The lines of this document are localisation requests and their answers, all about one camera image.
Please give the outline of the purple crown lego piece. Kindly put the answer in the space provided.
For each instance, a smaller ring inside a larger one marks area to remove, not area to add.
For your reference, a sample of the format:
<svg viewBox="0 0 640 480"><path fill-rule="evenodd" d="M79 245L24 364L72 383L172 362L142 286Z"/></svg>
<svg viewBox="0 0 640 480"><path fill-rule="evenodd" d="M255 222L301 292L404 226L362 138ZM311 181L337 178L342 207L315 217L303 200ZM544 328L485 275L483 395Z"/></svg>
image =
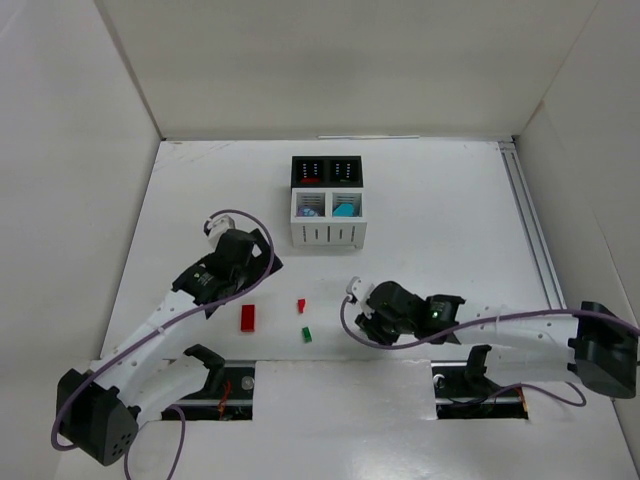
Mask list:
<svg viewBox="0 0 640 480"><path fill-rule="evenodd" d="M310 206L300 206L297 210L297 217L320 217L320 212Z"/></svg>

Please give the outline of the small green slope lego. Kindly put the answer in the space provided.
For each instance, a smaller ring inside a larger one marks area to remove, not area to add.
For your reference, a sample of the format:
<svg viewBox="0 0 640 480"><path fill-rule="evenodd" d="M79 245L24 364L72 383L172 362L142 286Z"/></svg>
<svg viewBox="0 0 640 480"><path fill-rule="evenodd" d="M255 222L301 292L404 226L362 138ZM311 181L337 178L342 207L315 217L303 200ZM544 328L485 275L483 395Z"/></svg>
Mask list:
<svg viewBox="0 0 640 480"><path fill-rule="evenodd" d="M304 343L311 343L313 341L311 330L308 327L303 327L301 329L301 334Z"/></svg>

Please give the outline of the teal rounded lego piece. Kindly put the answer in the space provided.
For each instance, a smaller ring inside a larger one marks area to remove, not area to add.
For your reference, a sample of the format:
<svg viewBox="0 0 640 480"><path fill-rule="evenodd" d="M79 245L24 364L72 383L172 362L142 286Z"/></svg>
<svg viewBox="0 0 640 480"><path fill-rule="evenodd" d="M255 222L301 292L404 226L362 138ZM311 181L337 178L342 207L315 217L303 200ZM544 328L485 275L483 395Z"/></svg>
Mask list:
<svg viewBox="0 0 640 480"><path fill-rule="evenodd" d="M357 203L339 203L332 211L332 216L337 218L355 218L360 217L360 205Z"/></svg>

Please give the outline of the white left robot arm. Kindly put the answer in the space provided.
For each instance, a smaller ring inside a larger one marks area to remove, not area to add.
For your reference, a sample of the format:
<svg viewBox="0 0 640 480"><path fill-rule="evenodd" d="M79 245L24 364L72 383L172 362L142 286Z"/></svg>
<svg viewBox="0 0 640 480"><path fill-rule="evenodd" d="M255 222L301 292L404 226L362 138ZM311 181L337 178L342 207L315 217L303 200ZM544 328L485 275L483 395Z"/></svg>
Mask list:
<svg viewBox="0 0 640 480"><path fill-rule="evenodd" d="M197 330L282 262L264 225L243 231L224 218L208 234L212 252L178 275L147 320L86 371L70 369L60 378L50 433L55 450L79 449L109 466L177 400L220 382L225 360L196 341Z"/></svg>

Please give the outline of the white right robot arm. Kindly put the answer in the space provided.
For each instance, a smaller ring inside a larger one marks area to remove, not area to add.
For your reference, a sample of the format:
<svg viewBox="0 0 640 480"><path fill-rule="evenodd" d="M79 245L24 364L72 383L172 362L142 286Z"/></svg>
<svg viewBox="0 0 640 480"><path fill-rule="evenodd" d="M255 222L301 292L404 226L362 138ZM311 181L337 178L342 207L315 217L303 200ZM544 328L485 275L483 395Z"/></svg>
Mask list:
<svg viewBox="0 0 640 480"><path fill-rule="evenodd" d="M371 348L469 346L464 376L475 386L568 382L612 399L637 394L639 329L597 302L516 311L457 295L421 298L394 281L355 277L342 304L359 308L351 336Z"/></svg>

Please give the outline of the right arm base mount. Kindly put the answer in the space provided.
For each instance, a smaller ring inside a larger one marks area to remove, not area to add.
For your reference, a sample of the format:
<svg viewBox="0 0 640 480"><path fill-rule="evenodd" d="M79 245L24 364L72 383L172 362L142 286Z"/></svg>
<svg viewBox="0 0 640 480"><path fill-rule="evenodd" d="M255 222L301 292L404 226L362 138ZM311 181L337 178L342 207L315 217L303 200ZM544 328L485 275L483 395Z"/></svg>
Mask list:
<svg viewBox="0 0 640 480"><path fill-rule="evenodd" d="M487 380L479 384L467 380L463 364L437 364L432 374L438 420L529 418L519 389L490 398L500 387Z"/></svg>

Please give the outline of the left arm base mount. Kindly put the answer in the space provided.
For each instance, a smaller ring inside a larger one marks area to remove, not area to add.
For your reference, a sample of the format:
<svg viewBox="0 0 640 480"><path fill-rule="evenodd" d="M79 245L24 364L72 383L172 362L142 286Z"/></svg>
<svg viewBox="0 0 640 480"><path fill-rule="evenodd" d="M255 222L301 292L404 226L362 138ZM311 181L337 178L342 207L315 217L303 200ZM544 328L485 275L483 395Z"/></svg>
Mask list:
<svg viewBox="0 0 640 480"><path fill-rule="evenodd" d="M175 401L188 421L250 421L253 418L255 362L227 363L220 380L212 375L204 387Z"/></svg>

